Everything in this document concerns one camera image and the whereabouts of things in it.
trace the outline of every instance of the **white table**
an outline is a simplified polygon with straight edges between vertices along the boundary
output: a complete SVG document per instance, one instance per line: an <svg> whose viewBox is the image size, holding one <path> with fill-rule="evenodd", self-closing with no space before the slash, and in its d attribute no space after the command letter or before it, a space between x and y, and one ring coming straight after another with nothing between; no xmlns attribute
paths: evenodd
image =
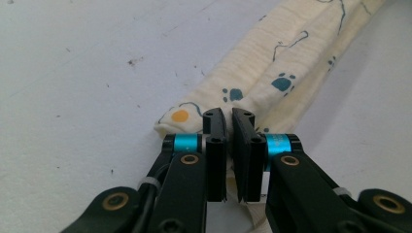
<svg viewBox="0 0 412 233"><path fill-rule="evenodd" d="M101 191L135 187L160 152L154 122L279 1L0 3L0 232L58 232ZM388 1L295 133L355 198L412 200L412 2ZM230 199L207 232L248 232Z"/></svg>

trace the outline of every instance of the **paw print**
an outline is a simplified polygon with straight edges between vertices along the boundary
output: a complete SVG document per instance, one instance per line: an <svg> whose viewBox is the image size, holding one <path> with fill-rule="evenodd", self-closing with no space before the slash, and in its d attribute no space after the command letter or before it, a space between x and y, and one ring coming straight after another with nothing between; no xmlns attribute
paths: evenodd
<svg viewBox="0 0 412 233"><path fill-rule="evenodd" d="M327 70L328 72L333 68L335 62L336 62L335 56L333 56L332 59L327 62L327 64L329 64L329 69Z"/></svg>
<svg viewBox="0 0 412 233"><path fill-rule="evenodd" d="M222 90L222 92L227 95L228 94L228 99L227 97L224 97L223 100L225 103L227 103L228 100L230 100L231 102L233 101L238 101L243 99L243 93L242 90L237 89L237 88L233 88L230 91L228 91L226 88L224 88Z"/></svg>
<svg viewBox="0 0 412 233"><path fill-rule="evenodd" d="M287 91L291 85L292 85L292 81L296 79L295 75L289 75L288 78L285 78L285 73L281 73L279 74L279 78L277 78L275 81L272 82L272 85L275 86L277 89L279 89L280 91Z"/></svg>

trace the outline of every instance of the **cream fabric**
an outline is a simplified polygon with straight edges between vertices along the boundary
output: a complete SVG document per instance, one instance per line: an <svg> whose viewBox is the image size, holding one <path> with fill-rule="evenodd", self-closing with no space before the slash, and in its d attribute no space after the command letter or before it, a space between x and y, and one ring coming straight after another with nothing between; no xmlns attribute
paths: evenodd
<svg viewBox="0 0 412 233"><path fill-rule="evenodd" d="M154 129L200 132L202 113L222 108L257 117L257 131L292 132L327 74L385 0L289 0L259 21L203 82ZM248 206L255 232L271 232L263 204Z"/></svg>

